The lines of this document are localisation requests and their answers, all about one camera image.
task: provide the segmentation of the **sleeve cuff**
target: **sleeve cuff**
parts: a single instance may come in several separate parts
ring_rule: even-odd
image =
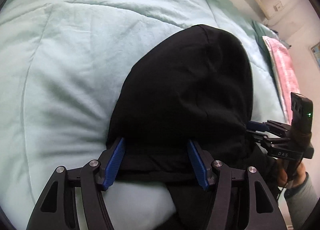
[[[306,172],[306,179],[304,180],[304,182],[300,186],[287,189],[284,192],[284,198],[287,199],[287,198],[293,197],[296,193],[300,192],[300,190],[303,189],[303,187],[306,185],[308,179],[309,179],[309,174],[308,172]]]

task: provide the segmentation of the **human hand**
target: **human hand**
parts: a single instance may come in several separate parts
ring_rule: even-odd
[[[278,158],[277,164],[278,164],[278,179],[277,179],[278,186],[285,187],[287,180],[288,180],[288,176],[283,168],[283,160]],[[297,176],[293,180],[292,187],[300,186],[305,181],[306,176],[307,176],[306,175],[306,167],[301,162],[297,168]]]

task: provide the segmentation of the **person's arm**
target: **person's arm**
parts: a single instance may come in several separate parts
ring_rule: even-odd
[[[287,174],[282,166],[282,160],[278,159],[278,185],[284,187],[287,182]],[[301,162],[297,168],[297,177],[293,181],[292,188],[284,192],[292,226],[298,230],[307,220],[315,207],[318,198],[312,186],[311,179]]]

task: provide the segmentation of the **wall outlet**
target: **wall outlet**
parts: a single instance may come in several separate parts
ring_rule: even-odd
[[[275,11],[281,11],[283,10],[283,5],[281,3],[281,1],[279,1],[276,5],[273,6]]]

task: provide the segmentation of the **pink blanket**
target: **pink blanket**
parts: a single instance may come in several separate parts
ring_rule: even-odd
[[[294,73],[291,56],[278,40],[267,36],[262,37],[271,56],[273,72],[279,97],[288,124],[291,124],[291,92],[300,93],[298,81]]]

